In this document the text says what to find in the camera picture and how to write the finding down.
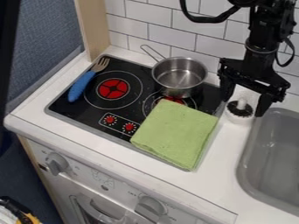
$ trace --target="blue utensil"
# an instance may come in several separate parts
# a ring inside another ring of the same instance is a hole
[[[77,101],[82,93],[84,92],[84,89],[87,87],[87,84],[93,77],[103,71],[109,64],[110,59],[101,58],[98,63],[96,63],[92,69],[86,73],[84,73],[81,77],[79,77],[78,80],[72,85],[71,89],[68,92],[67,100],[69,102],[75,102]]]

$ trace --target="black stovetop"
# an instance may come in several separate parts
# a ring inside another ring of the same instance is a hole
[[[159,100],[151,69],[123,59],[110,58],[108,67],[96,74],[76,102],[67,100],[69,89],[50,106],[59,117],[128,141]],[[220,105],[219,88],[203,84],[202,94],[188,99],[168,100],[213,115]]]

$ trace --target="sink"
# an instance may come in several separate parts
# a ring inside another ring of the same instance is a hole
[[[250,196],[299,216],[299,114],[271,108],[256,119],[237,168]]]

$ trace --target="black robotic arm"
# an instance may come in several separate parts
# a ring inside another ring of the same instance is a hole
[[[282,102],[290,83],[279,76],[273,64],[288,66],[295,57],[295,48],[289,36],[296,22],[294,11],[296,0],[228,0],[233,7],[217,17],[194,17],[180,0],[183,13],[195,23],[221,23],[237,10],[250,7],[250,36],[245,44],[243,60],[221,59],[218,77],[221,97],[227,102],[235,86],[241,85],[261,94],[255,116],[263,116],[273,102]],[[286,42],[293,55],[284,64],[277,57],[280,43]]]

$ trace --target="white tile backsplash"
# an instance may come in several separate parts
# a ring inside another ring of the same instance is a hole
[[[299,95],[299,79],[298,77],[290,74],[279,73],[279,75],[286,81],[291,83],[291,88],[288,89],[288,93]]]
[[[292,41],[293,45],[295,46],[296,55],[299,55],[299,34],[294,33],[291,37],[291,41]],[[289,47],[287,47],[286,53],[293,53],[293,51]]]
[[[184,16],[179,0],[105,1],[112,45],[140,53],[140,45],[149,45],[164,57],[192,57],[202,61],[212,74],[217,73],[219,58],[241,60],[244,57],[244,43],[249,36],[248,8],[240,9],[221,24],[196,24]],[[202,16],[218,16],[232,7],[227,0],[187,0],[187,6],[193,15]],[[299,1],[296,21],[299,23]],[[295,32],[292,41],[299,56],[299,25]],[[288,60],[291,51],[285,43],[279,51],[281,61]],[[299,82],[298,56],[287,67],[274,65],[294,85]],[[289,92],[299,95],[294,85]]]
[[[168,45],[158,44],[142,38],[129,37],[129,50],[146,54],[146,52],[140,48],[142,45],[152,47],[155,51],[161,53],[165,58],[170,57],[170,46]],[[152,52],[150,49],[146,48],[146,50],[149,51],[154,57],[161,58],[160,55]]]
[[[191,12],[199,11],[199,0],[187,0],[187,9]],[[156,4],[164,7],[169,7],[172,9],[181,9],[179,0],[149,0],[149,4]]]
[[[113,46],[119,46],[128,49],[128,35],[121,34],[118,32],[110,31],[110,42]]]
[[[244,44],[249,36],[249,24],[227,21],[225,39]]]
[[[224,39],[198,35],[196,51],[221,58],[243,59],[245,47],[242,44],[228,42]]]
[[[133,18],[156,25],[171,25],[171,9],[132,1],[126,2],[127,18]]]
[[[178,31],[159,25],[149,25],[149,40],[154,40],[170,46],[178,46],[187,50],[194,50],[196,34]]]
[[[148,37],[148,24],[146,23],[113,15],[107,15],[107,19],[110,31],[121,32],[143,39]]]
[[[125,17],[124,0],[105,0],[106,12]]]
[[[221,24],[194,24],[180,10],[173,11],[173,28],[204,34],[207,36],[222,39],[225,33],[226,22]]]

